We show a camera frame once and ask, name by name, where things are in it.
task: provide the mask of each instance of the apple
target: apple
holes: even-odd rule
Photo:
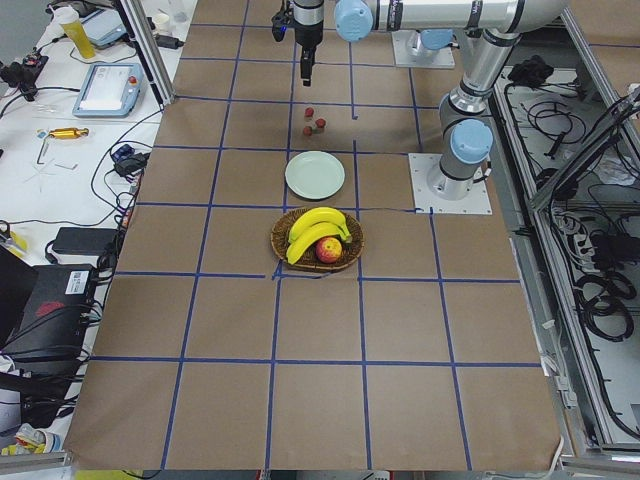
[[[322,263],[335,263],[342,255],[342,243],[335,237],[324,237],[316,243],[316,257]]]

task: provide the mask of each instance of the yellow banana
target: yellow banana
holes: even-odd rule
[[[311,225],[300,236],[289,245],[287,249],[287,262],[291,265],[295,264],[304,252],[315,242],[324,237],[336,237],[340,235],[340,228],[331,222],[320,222]]]
[[[295,242],[309,227],[329,222],[336,225],[340,232],[340,239],[345,243],[351,243],[351,233],[347,228],[347,219],[340,210],[331,207],[317,207],[302,214],[289,230],[289,243]]]

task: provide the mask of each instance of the basket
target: basket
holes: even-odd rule
[[[352,241],[342,244],[342,255],[335,263],[322,263],[317,259],[315,247],[312,245],[294,265],[287,262],[287,248],[289,248],[289,229],[303,213],[311,208],[298,208],[284,214],[271,229],[271,246],[275,254],[291,268],[308,272],[338,272],[349,267],[358,260],[364,248],[364,235],[360,223],[348,213],[342,212],[347,220],[347,228]]]

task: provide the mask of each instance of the black monitor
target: black monitor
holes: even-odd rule
[[[0,345],[20,325],[38,272],[0,246]]]

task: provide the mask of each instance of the white desk surface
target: white desk surface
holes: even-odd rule
[[[187,36],[190,19],[193,16],[197,0],[183,0],[188,20],[172,23],[173,36],[184,40]],[[159,9],[171,12],[167,0],[143,0],[148,16]],[[47,43],[43,36],[39,45]],[[49,56],[49,62],[38,78],[37,86],[63,86],[80,88],[90,68],[89,64],[72,59],[69,56],[73,44],[69,39],[49,45],[42,50]],[[173,78],[180,60],[182,49],[160,49],[162,59]],[[98,51],[91,61],[113,62],[132,55],[134,50],[124,44],[117,44]],[[77,51],[74,56],[81,58]],[[123,62],[137,62],[137,57]],[[77,93],[59,90],[44,90],[38,93],[35,102],[17,100],[0,119],[0,148],[4,154],[0,158],[0,218],[10,223],[38,219],[48,222],[60,220],[80,224],[93,224],[104,218],[112,209],[96,198],[91,191],[91,177],[106,150],[135,123],[158,110],[158,104],[148,81],[144,81],[140,97],[131,114],[125,118],[80,119],[71,114]],[[8,97],[0,101],[2,108]],[[137,126],[124,140],[143,142],[153,145],[162,114],[156,114]],[[90,130],[87,137],[76,140],[56,140],[48,142],[46,153],[36,160],[42,140],[38,130],[51,130],[63,127],[86,127]],[[103,181],[106,172],[113,168],[107,156],[99,167],[95,177],[96,191],[115,202],[114,195]],[[127,191],[129,184],[115,173],[107,177],[107,182],[116,192]],[[65,224],[47,225],[43,223],[23,223],[12,226],[12,230],[24,237],[28,243],[28,253],[24,260],[31,265],[46,264],[44,247],[55,238],[58,229]],[[101,227],[115,226],[113,215],[104,221]],[[95,257],[73,257],[73,262],[94,263]],[[102,299],[104,287],[96,293]],[[89,328],[85,337],[85,346],[91,347],[97,328]],[[80,385],[72,385],[68,396],[78,393]],[[54,421],[48,431],[66,435],[71,416]],[[33,472],[3,476],[8,480],[33,478]],[[51,469],[38,473],[40,480],[62,480],[73,478],[71,469]]]

